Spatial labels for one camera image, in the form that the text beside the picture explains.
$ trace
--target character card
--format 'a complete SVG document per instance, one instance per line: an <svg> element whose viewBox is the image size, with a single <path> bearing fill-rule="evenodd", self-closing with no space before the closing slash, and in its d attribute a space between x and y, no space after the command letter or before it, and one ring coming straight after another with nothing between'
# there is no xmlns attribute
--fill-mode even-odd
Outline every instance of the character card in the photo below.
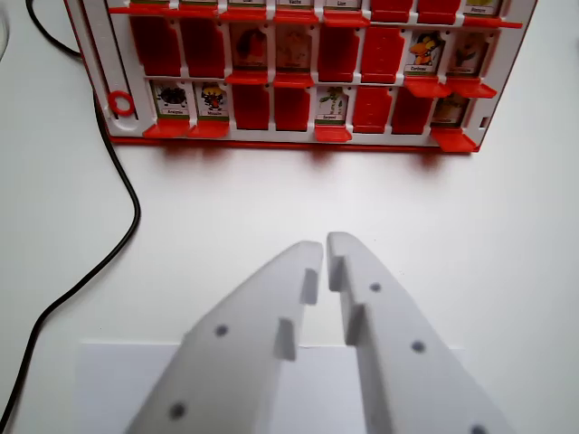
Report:
<svg viewBox="0 0 579 434"><path fill-rule="evenodd" d="M324 125L346 124L347 95L341 87L318 87L316 123Z"/></svg>
<svg viewBox="0 0 579 434"><path fill-rule="evenodd" d="M467 0L465 14L497 15L500 12L501 0Z"/></svg>
<svg viewBox="0 0 579 434"><path fill-rule="evenodd" d="M484 33L459 33L448 75L478 76L489 44Z"/></svg>
<svg viewBox="0 0 579 434"><path fill-rule="evenodd" d="M313 0L278 0L278 6L289 8L311 9L313 5Z"/></svg>
<svg viewBox="0 0 579 434"><path fill-rule="evenodd" d="M229 0L229 4L235 6L260 7L265 5L265 0Z"/></svg>
<svg viewBox="0 0 579 434"><path fill-rule="evenodd" d="M309 72L311 37L305 25L276 26L276 67L279 71Z"/></svg>
<svg viewBox="0 0 579 434"><path fill-rule="evenodd" d="M233 67L240 70L267 70L267 38L254 23L231 23Z"/></svg>
<svg viewBox="0 0 579 434"><path fill-rule="evenodd" d="M185 84L178 81L152 80L151 90L160 118L189 119Z"/></svg>
<svg viewBox="0 0 579 434"><path fill-rule="evenodd" d="M444 41L441 33L414 32L410 43L409 61L404 67L407 75L435 75L441 61Z"/></svg>
<svg viewBox="0 0 579 434"><path fill-rule="evenodd" d="M360 10L360 0L326 0L328 9L346 9L348 11Z"/></svg>
<svg viewBox="0 0 579 434"><path fill-rule="evenodd" d="M195 83L194 89L200 120L229 120L227 92L218 83Z"/></svg>
<svg viewBox="0 0 579 434"><path fill-rule="evenodd" d="M452 93L446 98L440 98L436 103L432 116L433 127L460 127L469 105L469 99L458 93Z"/></svg>

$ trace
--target cartoon character picture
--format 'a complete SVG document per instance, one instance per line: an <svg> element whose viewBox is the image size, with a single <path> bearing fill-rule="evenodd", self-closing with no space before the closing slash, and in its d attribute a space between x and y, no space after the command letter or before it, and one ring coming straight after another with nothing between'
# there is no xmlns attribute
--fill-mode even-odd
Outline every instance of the cartoon character picture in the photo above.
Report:
<svg viewBox="0 0 579 434"><path fill-rule="evenodd" d="M189 118L185 85L174 81L151 81L157 114L165 118Z"/></svg>
<svg viewBox="0 0 579 434"><path fill-rule="evenodd" d="M478 75L487 48L484 33L460 34L449 65L449 75Z"/></svg>
<svg viewBox="0 0 579 434"><path fill-rule="evenodd" d="M415 33L410 47L412 63L404 71L415 75L436 73L443 45L440 32Z"/></svg>
<svg viewBox="0 0 579 434"><path fill-rule="evenodd" d="M196 83L195 100L197 102L197 116L200 119L229 119L227 93L218 83Z"/></svg>
<svg viewBox="0 0 579 434"><path fill-rule="evenodd" d="M233 67L267 69L266 35L255 24L231 24Z"/></svg>
<svg viewBox="0 0 579 434"><path fill-rule="evenodd" d="M201 88L201 98L210 109L221 111L224 92L217 83L204 83Z"/></svg>
<svg viewBox="0 0 579 434"><path fill-rule="evenodd" d="M467 0L464 8L465 14L496 15L500 8L501 0Z"/></svg>
<svg viewBox="0 0 579 434"><path fill-rule="evenodd" d="M303 25L278 25L276 40L279 70L309 71L311 37Z"/></svg>
<svg viewBox="0 0 579 434"><path fill-rule="evenodd" d="M318 124L345 124L347 95L341 87L318 88Z"/></svg>
<svg viewBox="0 0 579 434"><path fill-rule="evenodd" d="M432 116L432 125L434 127L459 127L468 105L469 99L458 93L439 99Z"/></svg>

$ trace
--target white surface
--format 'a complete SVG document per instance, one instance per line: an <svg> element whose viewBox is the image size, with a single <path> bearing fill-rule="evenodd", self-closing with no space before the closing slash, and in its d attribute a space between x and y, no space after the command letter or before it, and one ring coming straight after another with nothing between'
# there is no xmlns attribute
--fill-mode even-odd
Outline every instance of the white surface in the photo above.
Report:
<svg viewBox="0 0 579 434"><path fill-rule="evenodd" d="M37 0L74 46L64 6ZM33 321L118 241L130 201L81 65L7 0L0 62L0 402ZM122 147L141 197L134 242L46 326L14 432L72 434L84 338L175 341L291 243L350 231L411 293L521 434L579 427L579 4L539 2L472 157ZM321 291L302 344L342 343Z"/></svg>
<svg viewBox="0 0 579 434"><path fill-rule="evenodd" d="M76 432L122 434L176 346L82 344L75 390ZM279 391L273 401L271 433L365 432L352 347L301 347L297 362L283 363Z"/></svg>

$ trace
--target screw hole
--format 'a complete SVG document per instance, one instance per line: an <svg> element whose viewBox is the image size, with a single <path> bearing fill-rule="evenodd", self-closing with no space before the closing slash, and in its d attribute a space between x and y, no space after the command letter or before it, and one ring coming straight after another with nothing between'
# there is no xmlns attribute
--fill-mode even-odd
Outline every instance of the screw hole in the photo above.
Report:
<svg viewBox="0 0 579 434"><path fill-rule="evenodd" d="M487 430L480 425L472 427L470 434L487 434Z"/></svg>
<svg viewBox="0 0 579 434"><path fill-rule="evenodd" d="M424 351L426 351L426 345L424 345L424 342L422 341L414 341L412 344L412 349L416 352L416 353L424 353ZM485 434L484 432L474 432L472 434Z"/></svg>
<svg viewBox="0 0 579 434"><path fill-rule="evenodd" d="M215 334L219 337L227 335L227 332L229 332L229 327L225 324L218 325L215 328Z"/></svg>
<svg viewBox="0 0 579 434"><path fill-rule="evenodd" d="M179 420L185 416L186 408L182 402L176 402L169 408L169 418L172 420Z"/></svg>

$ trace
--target white plastic frame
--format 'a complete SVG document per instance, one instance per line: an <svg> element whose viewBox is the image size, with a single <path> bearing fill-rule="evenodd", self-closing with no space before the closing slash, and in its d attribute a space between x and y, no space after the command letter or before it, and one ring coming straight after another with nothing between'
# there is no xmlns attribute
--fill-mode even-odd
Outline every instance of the white plastic frame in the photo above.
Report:
<svg viewBox="0 0 579 434"><path fill-rule="evenodd" d="M157 122L157 113L154 103L151 99L150 87L148 81L151 79L160 80L180 80L180 81L217 81L223 83L223 79L215 78L197 78L190 77L185 62L182 43L179 43L181 52L181 76L180 77L148 77L146 76L142 65L140 64L135 45L133 42L132 32L130 31L129 15L111 14L109 16L108 7L127 6L126 0L65 0L69 7L71 20L82 49L87 69L91 78L93 87L97 93L99 104L105 114L105 119L109 133L113 137L142 137L143 132ZM362 0L362 13L366 18L371 17L370 1ZM338 85L343 86L345 93L348 95L348 107L346 112L346 129L352 134L352 139L347 142L348 145L378 145L378 146L437 146L430 137L430 123L436 100L432 104L431 114L426 123L426 127L421 135L393 135L391 127L391 118L396 105L398 89L403 86L403 66L405 57L408 54L408 44L412 32L417 29L440 29L441 36L446 41L445 51L443 52L438 69L439 81L446 82L446 70L451 58L451 47L454 44L455 32L474 31L475 28L462 27L464 15L457 14L456 22L453 25L431 25L418 24L418 14L416 12L419 0L414 0L411 9L410 20L408 24L392 24L372 22L372 25L395 26L404 29L402 36L405 39L403 49L403 58L401 59L399 71L396 74L396 80L393 84L383 83L361 83L360 65L363 56L365 42L365 29L356 30L359 37L358 54L356 60L356 69L352 82L319 82L318 81L318 45L320 24L308 29L312 38L311 53L311 76L317 85ZM324 0L314 0L314 12L320 22L323 22ZM504 0L501 6L500 16L505 21L522 23L522 29L484 29L477 28L487 34L493 34L494 43L491 45L483 68L481 78L483 83L489 85L492 89L498 91L498 95L493 99L473 99L467 109L466 116L462 122L462 128L465 134L472 139L477 145L480 145L482 139L489 127L488 119L492 117L498 104L500 95L505 87L508 75L512 65L517 57L517 52L522 43L526 28L530 21L535 7L536 0ZM466 0L461 0L459 11L462 11ZM170 7L177 8L178 2L171 0ZM218 0L219 13L227 9L227 0ZM267 28L261 24L261 29L268 37L268 80L271 83L275 77L275 23L272 18L276 10L276 0L266 0ZM178 25L179 18L171 18L174 22L172 27L176 29L180 38L180 28ZM223 44L225 53L225 77L232 72L231 44L229 36L229 26L223 22L219 27L223 33ZM307 131L277 131L275 119L273 116L273 87L269 86L270 93L270 121L267 130L244 130L237 128L233 110L233 93L231 87L223 83L227 88L230 103L230 131L227 136L218 140L241 140L241 141L264 141L264 142L291 142L291 143L319 143L315 139L314 120L316 112L316 88L315 86L308 89L310 95L310 108L308 117ZM352 119L354 116L354 107L356 104L357 86L386 86L390 88L390 94L393 97L390 116L383 134L362 134L354 133ZM115 90L130 93L135 102L136 115L128 117L114 116L109 108L107 96ZM189 112L191 114L191 127L196 123L195 98L188 95Z"/></svg>

